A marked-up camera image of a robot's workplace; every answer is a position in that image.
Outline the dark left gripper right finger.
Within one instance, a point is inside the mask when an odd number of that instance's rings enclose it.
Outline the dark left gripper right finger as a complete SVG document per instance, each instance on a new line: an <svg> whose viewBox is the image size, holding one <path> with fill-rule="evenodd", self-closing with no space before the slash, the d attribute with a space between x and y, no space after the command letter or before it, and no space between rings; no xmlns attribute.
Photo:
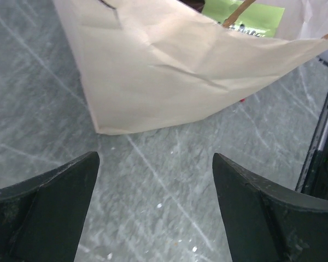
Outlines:
<svg viewBox="0 0 328 262"><path fill-rule="evenodd" d="M328 261L328 200L283 187L219 153L212 167L233 261Z"/></svg>

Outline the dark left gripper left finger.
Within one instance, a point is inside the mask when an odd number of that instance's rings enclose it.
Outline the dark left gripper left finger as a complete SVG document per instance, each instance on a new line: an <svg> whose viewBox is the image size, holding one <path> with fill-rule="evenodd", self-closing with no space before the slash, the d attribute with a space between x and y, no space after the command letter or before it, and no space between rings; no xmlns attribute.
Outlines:
<svg viewBox="0 0 328 262"><path fill-rule="evenodd" d="M0 261L74 261L98 169L88 152L0 189Z"/></svg>

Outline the beige paper bag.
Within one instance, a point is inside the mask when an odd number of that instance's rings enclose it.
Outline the beige paper bag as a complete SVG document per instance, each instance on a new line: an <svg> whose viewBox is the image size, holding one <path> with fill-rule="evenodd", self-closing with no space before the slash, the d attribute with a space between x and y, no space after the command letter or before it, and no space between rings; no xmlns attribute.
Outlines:
<svg viewBox="0 0 328 262"><path fill-rule="evenodd" d="M180 1L54 1L97 133L202 120L328 50L328 1L267 1L275 37L224 28Z"/></svg>

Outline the small light green packet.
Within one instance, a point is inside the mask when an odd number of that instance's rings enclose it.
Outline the small light green packet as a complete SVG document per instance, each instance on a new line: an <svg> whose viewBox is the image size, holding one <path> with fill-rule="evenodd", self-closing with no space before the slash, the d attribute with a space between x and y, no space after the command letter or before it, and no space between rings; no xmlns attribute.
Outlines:
<svg viewBox="0 0 328 262"><path fill-rule="evenodd" d="M222 24L242 1L211 0L205 1L202 14ZM265 4L252 4L229 29L255 37L274 37L281 22L284 8Z"/></svg>

